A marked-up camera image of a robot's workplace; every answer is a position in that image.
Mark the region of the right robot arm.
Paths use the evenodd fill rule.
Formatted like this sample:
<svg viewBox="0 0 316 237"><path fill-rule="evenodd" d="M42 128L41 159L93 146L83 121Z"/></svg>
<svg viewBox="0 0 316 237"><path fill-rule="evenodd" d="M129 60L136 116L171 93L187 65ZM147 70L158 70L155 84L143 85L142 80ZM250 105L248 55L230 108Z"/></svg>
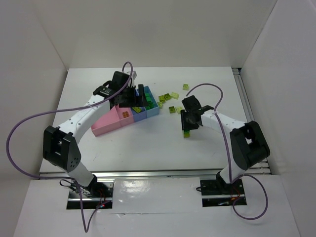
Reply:
<svg viewBox="0 0 316 237"><path fill-rule="evenodd" d="M215 111L210 105L202 106L195 96L182 100L181 126L185 138L201 126L219 132L224 138L229 155L228 165L216 174L210 185L201 187L208 195L226 195L237 186L238 177L249 168L266 159L270 148L260 125L255 121L243 122Z"/></svg>

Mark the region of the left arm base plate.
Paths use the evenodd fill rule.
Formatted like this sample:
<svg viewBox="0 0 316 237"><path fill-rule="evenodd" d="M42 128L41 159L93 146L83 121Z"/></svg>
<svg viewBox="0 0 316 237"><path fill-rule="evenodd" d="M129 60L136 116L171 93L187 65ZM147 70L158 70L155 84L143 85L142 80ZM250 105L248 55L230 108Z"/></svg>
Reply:
<svg viewBox="0 0 316 237"><path fill-rule="evenodd" d="M98 206L100 209L113 208L114 180L101 179L100 182L103 186L98 188L95 193L91 193L84 188L80 189L83 209L95 209ZM80 196L76 185L66 180L61 180L60 185L69 189L66 209L80 210Z"/></svg>

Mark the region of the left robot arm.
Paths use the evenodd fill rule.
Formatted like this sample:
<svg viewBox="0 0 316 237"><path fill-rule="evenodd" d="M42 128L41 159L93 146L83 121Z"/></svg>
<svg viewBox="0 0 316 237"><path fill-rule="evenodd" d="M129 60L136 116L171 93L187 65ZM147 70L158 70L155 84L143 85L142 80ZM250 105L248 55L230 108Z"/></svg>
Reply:
<svg viewBox="0 0 316 237"><path fill-rule="evenodd" d="M81 162L78 144L92 125L112 107L146 105L143 85L134 85L136 76L135 71L114 72L112 80L93 91L83 109L57 127L48 126L43 133L43 158L75 179L91 195L106 192L107 188Z"/></svg>

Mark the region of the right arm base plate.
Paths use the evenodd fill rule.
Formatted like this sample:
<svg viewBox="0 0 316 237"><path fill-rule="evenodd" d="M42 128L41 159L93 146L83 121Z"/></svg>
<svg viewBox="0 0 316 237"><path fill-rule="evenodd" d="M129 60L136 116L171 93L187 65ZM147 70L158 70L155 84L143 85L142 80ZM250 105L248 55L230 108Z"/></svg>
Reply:
<svg viewBox="0 0 316 237"><path fill-rule="evenodd" d="M200 180L196 191L201 193L203 207L247 205L243 182L239 179L233 184L221 186L217 180Z"/></svg>

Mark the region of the green long lego brick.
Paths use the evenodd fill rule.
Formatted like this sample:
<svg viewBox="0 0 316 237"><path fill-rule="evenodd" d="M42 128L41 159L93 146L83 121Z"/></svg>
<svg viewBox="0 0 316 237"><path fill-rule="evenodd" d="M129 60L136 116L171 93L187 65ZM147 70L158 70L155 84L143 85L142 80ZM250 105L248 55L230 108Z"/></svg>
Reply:
<svg viewBox="0 0 316 237"><path fill-rule="evenodd" d="M149 95L149 96L146 96L146 101L148 103L154 103L155 100Z"/></svg>

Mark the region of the lime long lego brick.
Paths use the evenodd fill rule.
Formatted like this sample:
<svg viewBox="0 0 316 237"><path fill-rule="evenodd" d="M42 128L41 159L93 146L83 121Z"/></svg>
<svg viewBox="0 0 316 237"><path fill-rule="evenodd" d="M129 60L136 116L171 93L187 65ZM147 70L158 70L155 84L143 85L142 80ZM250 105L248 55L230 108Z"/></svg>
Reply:
<svg viewBox="0 0 316 237"><path fill-rule="evenodd" d="M142 108L141 107L132 107L132 109L137 112L137 113L140 113L142 112Z"/></svg>

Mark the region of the brown lego plate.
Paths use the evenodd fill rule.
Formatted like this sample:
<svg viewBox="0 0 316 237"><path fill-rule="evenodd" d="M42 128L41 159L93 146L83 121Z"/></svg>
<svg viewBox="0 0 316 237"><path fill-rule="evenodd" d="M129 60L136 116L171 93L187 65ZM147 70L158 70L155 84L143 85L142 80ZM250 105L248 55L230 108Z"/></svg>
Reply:
<svg viewBox="0 0 316 237"><path fill-rule="evenodd" d="M128 112L123 112L122 115L123 115L124 118L129 117L129 113Z"/></svg>

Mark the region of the lime green lego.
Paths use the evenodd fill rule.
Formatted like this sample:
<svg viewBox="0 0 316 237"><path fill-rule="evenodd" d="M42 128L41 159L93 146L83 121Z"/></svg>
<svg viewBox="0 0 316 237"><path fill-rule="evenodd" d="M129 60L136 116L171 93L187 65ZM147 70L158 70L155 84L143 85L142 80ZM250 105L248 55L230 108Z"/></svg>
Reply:
<svg viewBox="0 0 316 237"><path fill-rule="evenodd" d="M190 131L189 130L183 130L183 137L189 138L190 137Z"/></svg>

